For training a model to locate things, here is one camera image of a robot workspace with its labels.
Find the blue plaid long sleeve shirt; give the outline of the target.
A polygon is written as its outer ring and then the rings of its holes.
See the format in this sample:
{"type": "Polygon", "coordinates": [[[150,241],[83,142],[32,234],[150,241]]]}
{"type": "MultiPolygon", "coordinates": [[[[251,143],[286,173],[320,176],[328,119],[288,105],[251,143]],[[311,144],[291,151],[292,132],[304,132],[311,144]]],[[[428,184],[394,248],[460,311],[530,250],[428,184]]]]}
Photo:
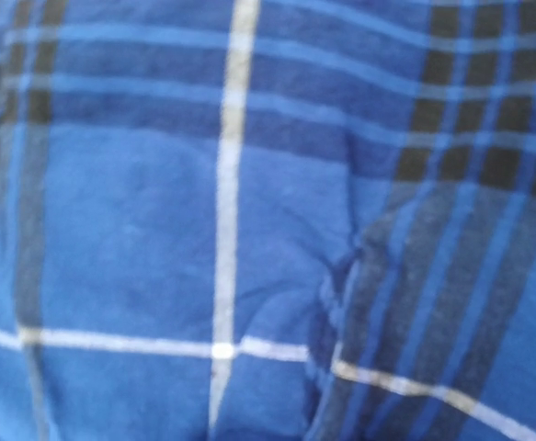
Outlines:
{"type": "Polygon", "coordinates": [[[0,440],[536,440],[536,1],[0,1],[0,440]]]}

